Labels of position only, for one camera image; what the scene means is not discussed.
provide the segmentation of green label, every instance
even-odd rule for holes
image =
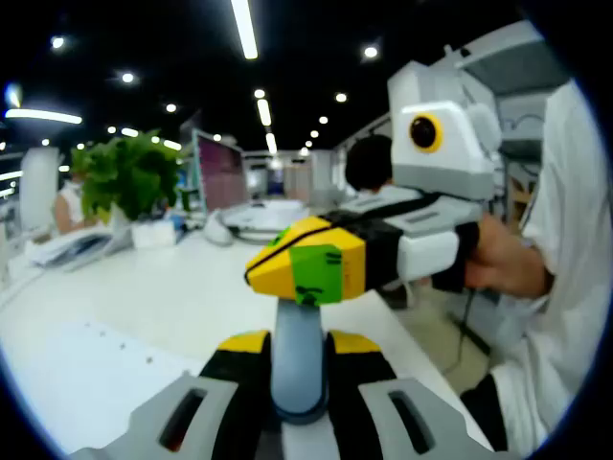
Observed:
[[[268,244],[268,247],[276,246],[277,244],[279,244],[279,242],[284,238],[285,234],[288,231],[289,227],[287,227],[285,230],[282,230],[281,233],[279,233],[279,235],[277,235],[275,239]]]
[[[296,302],[319,306],[343,298],[343,255],[332,244],[289,248]]]

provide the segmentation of yellow lens ring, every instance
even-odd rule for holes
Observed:
[[[423,121],[430,122],[434,127],[434,140],[428,146],[420,146],[415,140],[415,133],[412,132],[415,129],[416,123]],[[431,113],[418,113],[411,122],[411,125],[409,125],[409,138],[417,150],[422,153],[434,153],[443,143],[443,125],[439,119]]]

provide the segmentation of green leaves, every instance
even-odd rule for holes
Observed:
[[[98,207],[109,211],[112,202],[131,220],[149,214],[163,200],[174,206],[180,153],[153,144],[156,134],[115,137],[107,144],[72,150],[73,172],[85,175],[81,205],[87,217]]]

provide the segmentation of monitor screen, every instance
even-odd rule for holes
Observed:
[[[207,211],[226,209],[248,201],[240,151],[197,135],[201,191]]]

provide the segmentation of ceiling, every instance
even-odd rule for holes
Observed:
[[[256,88],[266,92],[280,150],[299,149],[312,129],[321,134],[314,148],[332,148],[388,110],[386,81],[406,62],[434,62],[444,44],[457,48],[521,18],[513,4],[490,0],[249,3],[255,60],[244,58],[230,0],[39,2],[35,14],[31,2],[3,5],[3,88],[18,83],[22,107],[83,123],[1,120],[8,145],[0,156],[43,138],[63,151],[104,141],[108,126],[160,128],[161,137],[179,140],[179,126],[197,111],[204,130],[264,150]],[[57,51],[54,35],[66,39]],[[378,46],[376,59],[363,57],[368,44]],[[136,82],[124,84],[124,71]],[[338,91],[346,103],[334,101]],[[2,113],[7,108],[3,102]],[[0,172],[8,164],[0,162]]]

